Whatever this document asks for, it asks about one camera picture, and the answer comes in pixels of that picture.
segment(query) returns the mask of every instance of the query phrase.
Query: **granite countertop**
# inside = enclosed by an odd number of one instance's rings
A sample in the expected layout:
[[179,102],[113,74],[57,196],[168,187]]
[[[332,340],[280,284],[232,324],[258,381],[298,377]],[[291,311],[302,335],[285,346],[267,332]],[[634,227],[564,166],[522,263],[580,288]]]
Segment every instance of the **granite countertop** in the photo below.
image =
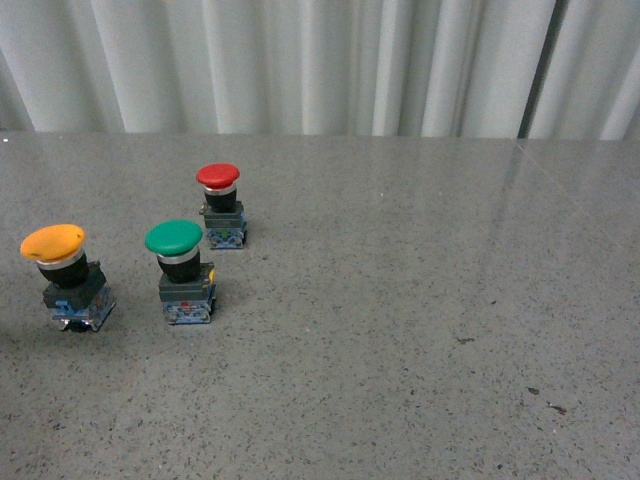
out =
[[[640,477],[640,144],[3,133],[0,478]],[[172,327],[144,236],[212,162],[249,242]],[[98,333],[19,255],[54,223]]]

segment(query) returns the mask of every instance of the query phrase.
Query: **red push button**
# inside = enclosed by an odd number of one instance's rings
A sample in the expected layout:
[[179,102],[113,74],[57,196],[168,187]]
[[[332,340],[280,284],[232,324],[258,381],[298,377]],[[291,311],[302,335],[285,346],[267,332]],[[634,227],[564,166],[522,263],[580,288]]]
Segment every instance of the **red push button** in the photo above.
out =
[[240,170],[230,163],[212,163],[202,167],[196,175],[198,183],[212,190],[222,190],[240,178]]

